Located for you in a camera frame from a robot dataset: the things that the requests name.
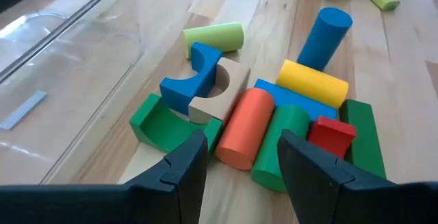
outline red cube block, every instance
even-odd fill
[[[347,123],[319,116],[313,123],[307,140],[339,158],[344,158],[345,152],[356,136],[356,128]]]

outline blue arch block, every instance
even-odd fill
[[[275,100],[275,106],[297,105],[304,109],[310,116],[310,120],[315,121],[319,115],[335,119],[336,109],[325,104],[315,101],[286,88],[277,86],[262,79],[258,79],[254,85],[255,88],[266,90]]]
[[[352,24],[350,15],[342,10],[321,9],[297,63],[323,71]]]
[[[175,111],[188,115],[189,103],[193,97],[207,97],[216,80],[216,65],[222,52],[210,46],[195,42],[190,49],[192,69],[198,74],[188,79],[165,77],[159,84],[163,102]]]

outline light wood surface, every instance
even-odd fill
[[[327,6],[349,13],[353,26],[326,72],[350,84],[348,98],[372,105],[388,179],[438,180],[437,1],[401,0],[395,11],[381,12],[370,0],[139,0],[144,59],[108,101],[106,107],[115,109],[99,111],[88,140],[75,147],[90,157],[65,158],[62,165],[70,166],[59,166],[47,182],[123,183],[161,160],[163,153],[138,144],[129,119],[163,77],[194,74],[183,55],[183,28],[241,22],[244,46],[225,57],[251,67],[252,86],[257,78],[274,82],[284,59],[296,60],[319,9]],[[116,122],[100,122],[108,116]],[[200,223],[297,222],[286,194],[214,160]]]

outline clear plastic bin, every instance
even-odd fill
[[[40,183],[140,59],[136,2],[22,0],[0,14],[0,184]]]

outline green arch block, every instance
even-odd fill
[[[254,166],[251,177],[258,184],[277,192],[285,192],[281,177],[276,144],[283,129],[290,129],[295,135],[306,138],[310,116],[296,105],[283,105],[275,109]]]
[[[218,119],[210,119],[207,124],[198,125],[179,118],[165,106],[159,95],[153,93],[138,108],[129,123],[140,142],[165,152],[172,151],[187,140],[193,131],[201,129],[207,137],[208,150],[212,153],[222,129],[222,121]]]

